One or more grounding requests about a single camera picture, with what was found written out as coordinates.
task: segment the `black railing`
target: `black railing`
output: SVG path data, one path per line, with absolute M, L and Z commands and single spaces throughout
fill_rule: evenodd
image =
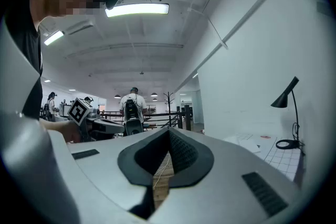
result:
M 102 117 L 105 117 L 105 119 L 107 119 L 107 118 L 111 119 L 111 117 L 123 119 L 123 115 L 121 115 L 119 111 L 103 111 L 103 112 L 100 113 L 100 115 Z M 161 114 L 145 114 L 143 116 L 144 116 L 144 122 L 168 121 L 165 124 L 157 124 L 156 125 L 157 127 L 160 126 L 161 128 L 163 128 L 163 127 L 167 127 L 167 126 L 178 126 L 178 128 L 180 128 L 180 129 L 183 128 L 182 116 L 184 116 L 185 117 L 185 128 L 186 128 L 186 130 L 191 131 L 191 122 L 190 122 L 191 117 L 190 117 L 190 110 L 189 110 L 188 105 L 185 106 L 185 111 L 184 112 L 180 112 L 180 107 L 178 106 L 177 107 L 177 112 L 161 113 Z M 154 117 L 157 117 L 157 116 L 169 116 L 169 119 L 163 119 L 163 120 L 153 119 Z M 119 120 L 114 120 L 113 119 L 113 121 L 123 123 L 123 120 L 119 121 Z

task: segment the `white ceiling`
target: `white ceiling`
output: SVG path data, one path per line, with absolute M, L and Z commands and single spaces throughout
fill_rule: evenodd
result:
M 151 1 L 168 3 L 169 13 L 108 18 L 102 9 L 94 15 L 46 18 L 41 26 L 42 34 L 55 30 L 67 33 L 68 28 L 84 20 L 91 21 L 94 27 L 65 35 L 48 47 L 43 46 L 44 62 L 56 69 L 60 65 L 68 67 L 67 76 L 71 76 L 71 70 L 76 68 L 85 76 L 94 77 L 100 81 L 97 89 L 109 87 L 124 95 L 132 87 L 138 87 L 142 95 L 150 96 L 156 92 L 158 100 L 163 101 L 176 55 L 183 50 L 199 20 L 199 14 L 188 14 L 187 9 L 193 3 L 194 9 L 202 11 L 208 0 Z

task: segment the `black backpack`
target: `black backpack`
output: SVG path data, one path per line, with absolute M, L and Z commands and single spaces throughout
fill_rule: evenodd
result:
M 138 119 L 138 106 L 134 103 L 132 98 L 128 98 L 125 104 L 125 116 L 127 120 Z
M 44 111 L 45 111 L 46 118 L 48 118 L 50 116 L 49 102 L 50 102 L 50 100 L 48 100 L 48 102 L 44 105 Z

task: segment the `lamp base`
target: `lamp base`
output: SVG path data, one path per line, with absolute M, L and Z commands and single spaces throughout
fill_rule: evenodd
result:
M 287 142 L 287 146 L 279 146 L 278 144 L 281 142 Z M 293 148 L 299 148 L 300 143 L 298 140 L 289 140 L 289 139 L 284 139 L 280 140 L 276 143 L 276 147 L 281 149 L 281 150 L 292 150 Z

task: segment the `fluorescent ceiling light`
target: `fluorescent ceiling light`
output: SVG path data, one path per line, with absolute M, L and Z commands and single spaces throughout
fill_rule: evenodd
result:
M 48 46 L 50 43 L 54 42 L 56 39 L 59 39 L 62 36 L 64 36 L 63 32 L 57 31 L 51 37 L 49 37 L 46 41 L 44 41 L 44 44 Z
M 169 11 L 169 4 L 130 4 L 117 6 L 113 9 L 105 9 L 107 17 L 126 15 L 126 14 L 139 14 L 139 13 L 157 13 L 167 14 Z

